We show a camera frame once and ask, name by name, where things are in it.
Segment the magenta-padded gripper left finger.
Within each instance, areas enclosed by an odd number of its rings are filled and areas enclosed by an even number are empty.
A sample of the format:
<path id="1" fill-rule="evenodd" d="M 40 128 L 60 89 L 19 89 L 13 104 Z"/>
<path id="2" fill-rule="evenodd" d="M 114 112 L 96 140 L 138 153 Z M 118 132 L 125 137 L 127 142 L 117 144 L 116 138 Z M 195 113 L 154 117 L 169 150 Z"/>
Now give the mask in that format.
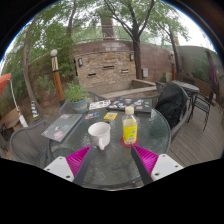
<path id="1" fill-rule="evenodd" d="M 89 145 L 67 157 L 59 156 L 45 167 L 44 170 L 81 186 L 93 158 L 94 151 L 94 146 Z"/>

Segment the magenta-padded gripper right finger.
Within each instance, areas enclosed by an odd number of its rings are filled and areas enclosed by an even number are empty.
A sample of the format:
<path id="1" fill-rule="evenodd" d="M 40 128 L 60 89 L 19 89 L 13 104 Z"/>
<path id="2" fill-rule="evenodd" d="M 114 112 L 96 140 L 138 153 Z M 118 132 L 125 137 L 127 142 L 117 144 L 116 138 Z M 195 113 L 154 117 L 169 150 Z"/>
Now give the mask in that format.
<path id="1" fill-rule="evenodd" d="M 167 154 L 157 155 L 137 145 L 131 146 L 131 155 L 144 185 L 183 169 Z"/>

